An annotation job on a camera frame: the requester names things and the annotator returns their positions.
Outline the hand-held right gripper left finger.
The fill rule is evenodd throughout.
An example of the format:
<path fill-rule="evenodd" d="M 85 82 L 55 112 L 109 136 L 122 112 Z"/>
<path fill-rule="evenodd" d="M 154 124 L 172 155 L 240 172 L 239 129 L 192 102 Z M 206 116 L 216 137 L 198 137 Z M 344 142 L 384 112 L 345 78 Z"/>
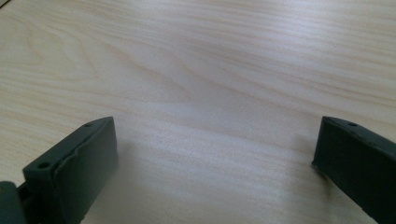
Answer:
<path fill-rule="evenodd" d="M 79 224 L 118 167 L 114 119 L 90 121 L 23 168 L 37 224 Z"/>

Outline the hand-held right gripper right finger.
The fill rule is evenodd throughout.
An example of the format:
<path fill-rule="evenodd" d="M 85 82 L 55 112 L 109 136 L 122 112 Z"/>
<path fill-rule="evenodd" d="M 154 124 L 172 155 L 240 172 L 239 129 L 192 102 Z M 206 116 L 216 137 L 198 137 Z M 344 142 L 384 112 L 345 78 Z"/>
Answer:
<path fill-rule="evenodd" d="M 312 165 L 378 224 L 396 224 L 396 143 L 354 122 L 324 117 Z"/>

